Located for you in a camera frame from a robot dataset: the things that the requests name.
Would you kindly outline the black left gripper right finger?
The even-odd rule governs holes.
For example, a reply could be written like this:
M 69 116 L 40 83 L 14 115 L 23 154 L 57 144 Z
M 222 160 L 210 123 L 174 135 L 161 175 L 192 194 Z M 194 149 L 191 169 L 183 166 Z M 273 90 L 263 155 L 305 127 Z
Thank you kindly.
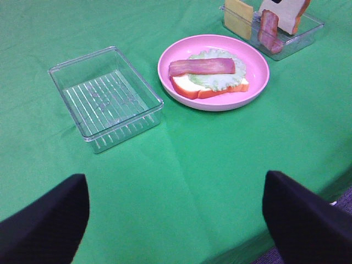
M 351 214 L 269 170 L 262 214 L 284 263 L 351 263 Z

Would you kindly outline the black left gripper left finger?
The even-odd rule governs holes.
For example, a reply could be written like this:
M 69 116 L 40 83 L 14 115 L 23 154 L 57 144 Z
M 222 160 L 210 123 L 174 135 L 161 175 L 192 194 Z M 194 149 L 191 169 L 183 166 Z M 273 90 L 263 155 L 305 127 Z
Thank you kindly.
M 89 215 L 86 177 L 71 175 L 1 221 L 1 263 L 72 263 Z

